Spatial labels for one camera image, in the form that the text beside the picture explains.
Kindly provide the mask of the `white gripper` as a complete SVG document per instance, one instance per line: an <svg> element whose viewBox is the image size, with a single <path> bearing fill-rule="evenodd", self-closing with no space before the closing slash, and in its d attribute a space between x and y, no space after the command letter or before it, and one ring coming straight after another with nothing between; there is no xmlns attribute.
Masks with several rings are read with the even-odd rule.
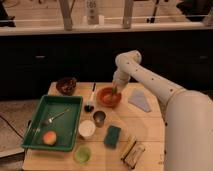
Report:
<svg viewBox="0 0 213 171"><path fill-rule="evenodd" d="M123 89L129 82L130 76L122 71L116 70L113 74L113 83L118 89Z"/></svg>

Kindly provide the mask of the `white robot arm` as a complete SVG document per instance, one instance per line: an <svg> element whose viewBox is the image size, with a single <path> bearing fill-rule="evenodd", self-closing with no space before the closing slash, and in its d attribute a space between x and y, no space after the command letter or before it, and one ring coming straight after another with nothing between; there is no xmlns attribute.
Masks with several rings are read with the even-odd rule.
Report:
<svg viewBox="0 0 213 171"><path fill-rule="evenodd" d="M166 107L164 171L213 171L213 100L140 65L138 50L120 53L113 82L125 87L133 77Z"/></svg>

